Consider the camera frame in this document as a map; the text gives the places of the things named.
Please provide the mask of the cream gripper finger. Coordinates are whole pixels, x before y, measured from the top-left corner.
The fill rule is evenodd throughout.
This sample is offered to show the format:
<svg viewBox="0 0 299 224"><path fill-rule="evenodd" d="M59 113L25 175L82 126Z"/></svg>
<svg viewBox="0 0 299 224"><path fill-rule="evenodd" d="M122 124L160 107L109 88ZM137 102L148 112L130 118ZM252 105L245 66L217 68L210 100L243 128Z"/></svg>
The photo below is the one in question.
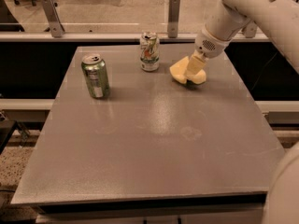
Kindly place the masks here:
<svg viewBox="0 0 299 224"><path fill-rule="evenodd" d="M195 51L188 61L184 76L191 82L206 82L205 65L203 54Z"/></svg>

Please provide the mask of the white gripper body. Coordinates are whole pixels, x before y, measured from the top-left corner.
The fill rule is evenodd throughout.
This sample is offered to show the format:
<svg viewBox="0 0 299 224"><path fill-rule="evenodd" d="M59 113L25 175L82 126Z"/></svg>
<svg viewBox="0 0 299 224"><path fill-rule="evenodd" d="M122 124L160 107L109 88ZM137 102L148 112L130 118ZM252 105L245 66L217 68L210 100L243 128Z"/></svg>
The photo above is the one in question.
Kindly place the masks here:
<svg viewBox="0 0 299 224"><path fill-rule="evenodd" d="M195 38L194 48L203 57L211 59L219 56L230 42L228 38L217 38L203 27Z"/></svg>

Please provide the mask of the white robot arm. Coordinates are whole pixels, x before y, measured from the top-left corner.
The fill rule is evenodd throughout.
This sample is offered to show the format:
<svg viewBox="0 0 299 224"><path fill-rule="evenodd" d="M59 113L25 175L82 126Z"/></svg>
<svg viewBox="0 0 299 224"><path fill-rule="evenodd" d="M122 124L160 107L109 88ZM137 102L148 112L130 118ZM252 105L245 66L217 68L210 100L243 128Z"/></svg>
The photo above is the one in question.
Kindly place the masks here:
<svg viewBox="0 0 299 224"><path fill-rule="evenodd" d="M292 0L219 0L195 39L185 77L191 80L206 59L218 56L235 34L254 22L299 72L299 5ZM278 164L269 185L262 224L299 224L299 144Z"/></svg>

